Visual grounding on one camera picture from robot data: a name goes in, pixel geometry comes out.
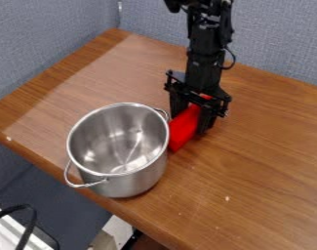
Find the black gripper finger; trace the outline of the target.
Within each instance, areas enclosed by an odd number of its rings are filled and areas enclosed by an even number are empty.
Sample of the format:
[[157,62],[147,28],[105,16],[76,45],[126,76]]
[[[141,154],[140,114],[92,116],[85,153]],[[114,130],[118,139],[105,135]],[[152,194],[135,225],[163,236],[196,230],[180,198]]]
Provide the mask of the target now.
[[197,129],[196,133],[204,135],[205,132],[215,126],[217,117],[221,115],[221,109],[219,107],[208,108],[204,107],[200,110],[197,118]]
[[172,117],[176,118],[180,113],[188,108],[188,99],[177,92],[171,93],[171,110]]

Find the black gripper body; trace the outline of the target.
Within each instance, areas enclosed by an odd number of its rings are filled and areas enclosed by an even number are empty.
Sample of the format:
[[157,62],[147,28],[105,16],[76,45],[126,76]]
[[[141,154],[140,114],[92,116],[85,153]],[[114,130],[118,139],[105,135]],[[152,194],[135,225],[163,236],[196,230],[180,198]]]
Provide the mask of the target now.
[[216,55],[196,55],[188,52],[185,72],[169,70],[165,90],[177,92],[188,99],[188,105],[197,104],[200,108],[219,107],[221,117],[227,115],[232,95],[221,87],[223,71],[231,69],[224,66],[227,52],[221,50]]

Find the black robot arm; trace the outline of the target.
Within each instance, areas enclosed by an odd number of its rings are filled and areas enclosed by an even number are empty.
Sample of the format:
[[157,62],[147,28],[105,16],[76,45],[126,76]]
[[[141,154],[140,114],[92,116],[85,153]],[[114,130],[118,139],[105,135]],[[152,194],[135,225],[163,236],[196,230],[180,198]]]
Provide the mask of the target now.
[[229,48],[233,42],[235,0],[164,0],[177,14],[187,12],[189,46],[185,72],[169,70],[165,90],[171,93],[172,116],[191,104],[200,107],[196,133],[204,134],[219,117],[229,111],[232,95],[221,87],[223,71],[235,67],[237,57]]

